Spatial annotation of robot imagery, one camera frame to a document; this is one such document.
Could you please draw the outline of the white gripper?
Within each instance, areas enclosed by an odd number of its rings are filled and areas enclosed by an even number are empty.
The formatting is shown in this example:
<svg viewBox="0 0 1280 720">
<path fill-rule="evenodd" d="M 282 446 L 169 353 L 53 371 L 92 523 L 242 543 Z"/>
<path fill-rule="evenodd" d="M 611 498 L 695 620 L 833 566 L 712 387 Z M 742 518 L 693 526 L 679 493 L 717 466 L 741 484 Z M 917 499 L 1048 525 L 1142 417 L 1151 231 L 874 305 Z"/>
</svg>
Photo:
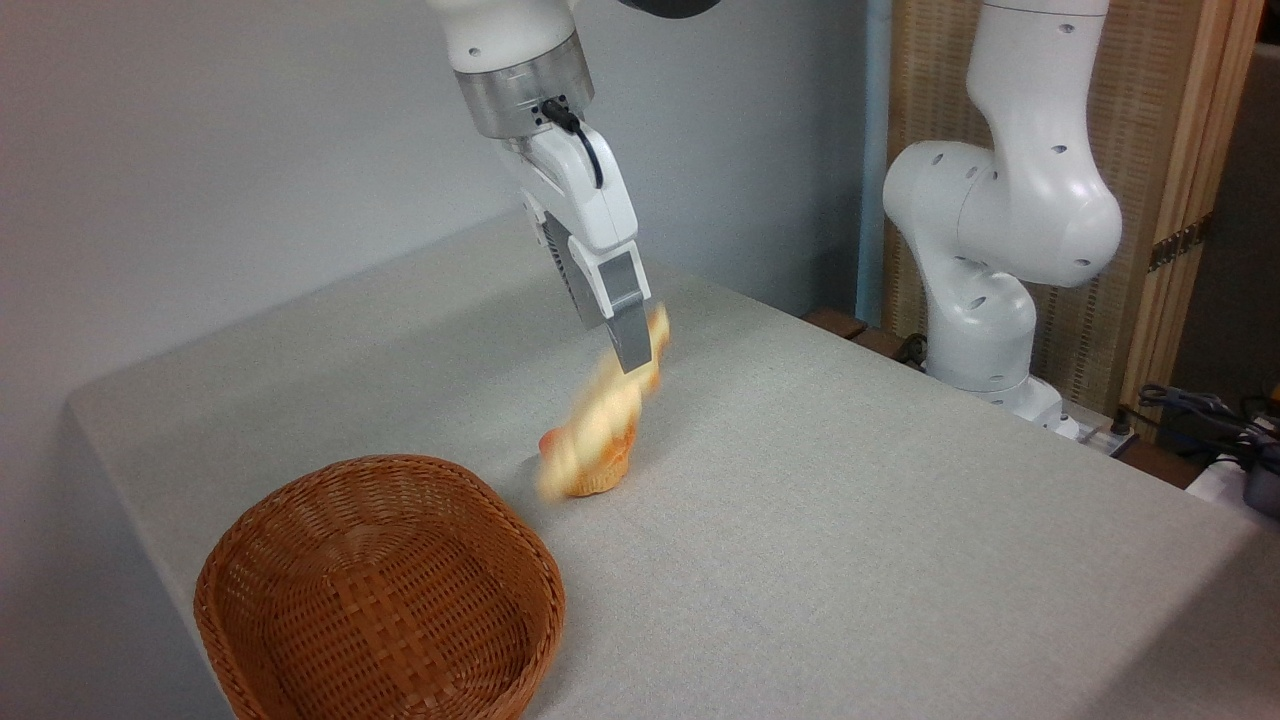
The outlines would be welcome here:
<svg viewBox="0 0 1280 720">
<path fill-rule="evenodd" d="M 635 210 L 608 142 L 581 118 L 571 128 L 547 120 L 539 133 L 500 138 L 498 152 L 582 325 L 607 327 L 622 373 L 649 364 L 652 290 Z"/>
</svg>

